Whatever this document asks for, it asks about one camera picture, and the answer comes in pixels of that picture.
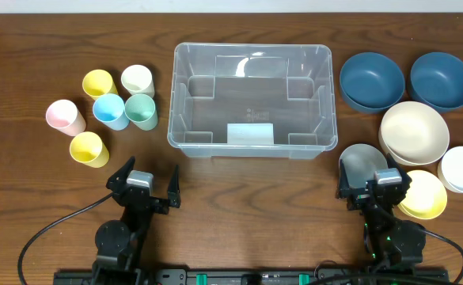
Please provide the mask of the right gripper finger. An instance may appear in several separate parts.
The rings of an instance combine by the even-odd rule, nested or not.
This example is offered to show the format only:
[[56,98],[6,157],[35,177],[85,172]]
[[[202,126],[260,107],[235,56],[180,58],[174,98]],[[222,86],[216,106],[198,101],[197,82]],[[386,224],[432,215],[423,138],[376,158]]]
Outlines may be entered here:
[[399,175],[401,176],[401,185],[404,190],[408,190],[410,188],[410,184],[412,182],[411,177],[406,173],[405,170],[402,169],[402,167],[395,161],[393,156],[391,154],[386,155],[386,161],[388,164],[388,167],[390,169],[395,169]]
[[350,194],[351,187],[348,183],[347,173],[343,159],[339,160],[339,179],[336,189],[337,199],[346,199]]

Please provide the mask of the grey small bowl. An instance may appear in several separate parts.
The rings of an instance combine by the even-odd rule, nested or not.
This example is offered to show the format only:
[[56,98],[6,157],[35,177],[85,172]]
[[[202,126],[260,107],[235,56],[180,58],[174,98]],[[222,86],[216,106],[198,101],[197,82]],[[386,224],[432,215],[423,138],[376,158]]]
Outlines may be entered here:
[[354,144],[340,155],[352,188],[365,188],[366,182],[374,178],[377,170],[387,169],[385,156],[368,144]]

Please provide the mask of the dark blue bowl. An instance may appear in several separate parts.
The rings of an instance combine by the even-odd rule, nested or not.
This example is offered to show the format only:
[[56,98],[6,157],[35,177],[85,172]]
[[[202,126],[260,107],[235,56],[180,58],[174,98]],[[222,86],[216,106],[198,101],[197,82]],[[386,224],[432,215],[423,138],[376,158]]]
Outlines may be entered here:
[[440,113],[463,107],[463,61],[445,52],[420,56],[408,76],[408,95]]
[[404,95],[405,79],[390,58],[363,52],[350,57],[340,71],[340,93],[355,111],[374,114],[387,110]]

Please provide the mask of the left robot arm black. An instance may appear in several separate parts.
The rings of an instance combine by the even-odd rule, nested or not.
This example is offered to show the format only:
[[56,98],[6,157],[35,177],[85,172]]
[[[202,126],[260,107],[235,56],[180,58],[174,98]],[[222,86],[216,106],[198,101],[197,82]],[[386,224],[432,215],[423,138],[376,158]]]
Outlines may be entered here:
[[167,188],[167,197],[151,194],[154,176],[134,169],[135,158],[112,174],[106,188],[123,207],[119,220],[102,224],[96,232],[97,258],[93,264],[92,285],[154,284],[154,274],[139,266],[142,247],[155,214],[167,215],[181,204],[179,167]]

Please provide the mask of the white small bowl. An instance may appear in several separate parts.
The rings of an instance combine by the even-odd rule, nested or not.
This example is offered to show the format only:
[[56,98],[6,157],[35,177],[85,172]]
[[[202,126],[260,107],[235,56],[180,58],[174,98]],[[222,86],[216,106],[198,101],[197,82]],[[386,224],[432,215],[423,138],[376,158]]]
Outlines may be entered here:
[[463,193],[463,146],[448,150],[438,164],[437,174],[450,191]]

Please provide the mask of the yellow small bowl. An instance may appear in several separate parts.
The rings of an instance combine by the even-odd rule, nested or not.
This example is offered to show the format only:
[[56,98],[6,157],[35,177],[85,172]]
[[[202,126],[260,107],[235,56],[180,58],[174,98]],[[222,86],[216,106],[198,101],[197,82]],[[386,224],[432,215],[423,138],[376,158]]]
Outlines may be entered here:
[[410,217],[422,220],[435,219],[444,212],[447,192],[442,182],[424,170],[407,172],[412,179],[406,197],[398,204],[400,210]]

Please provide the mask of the large cream bowl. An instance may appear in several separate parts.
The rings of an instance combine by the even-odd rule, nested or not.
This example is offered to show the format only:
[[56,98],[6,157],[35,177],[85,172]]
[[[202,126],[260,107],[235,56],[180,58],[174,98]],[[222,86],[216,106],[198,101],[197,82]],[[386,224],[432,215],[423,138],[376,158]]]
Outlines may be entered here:
[[450,144],[446,121],[433,108],[416,101],[395,104],[382,117],[378,132],[381,148],[408,166],[438,161]]

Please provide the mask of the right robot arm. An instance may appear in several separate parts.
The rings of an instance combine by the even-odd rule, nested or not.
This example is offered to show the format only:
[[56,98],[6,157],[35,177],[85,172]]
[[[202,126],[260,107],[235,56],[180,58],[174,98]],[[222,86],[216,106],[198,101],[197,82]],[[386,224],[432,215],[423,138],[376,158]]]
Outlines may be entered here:
[[336,197],[347,201],[349,211],[358,210],[364,216],[364,245],[374,257],[365,272],[412,272],[423,261],[426,234],[416,223],[394,216],[393,208],[406,197],[412,179],[390,154],[386,161],[387,169],[375,172],[365,187],[353,188],[340,160]]

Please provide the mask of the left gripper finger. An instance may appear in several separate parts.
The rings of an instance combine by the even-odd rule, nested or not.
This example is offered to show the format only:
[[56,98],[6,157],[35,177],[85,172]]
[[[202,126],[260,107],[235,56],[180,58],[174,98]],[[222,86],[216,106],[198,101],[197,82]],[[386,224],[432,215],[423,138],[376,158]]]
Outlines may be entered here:
[[180,186],[179,186],[179,165],[175,166],[173,175],[170,179],[167,189],[169,206],[179,208],[181,204]]
[[126,188],[127,178],[134,168],[135,157],[131,156],[127,162],[112,174],[106,183],[106,188],[112,192],[122,192]]

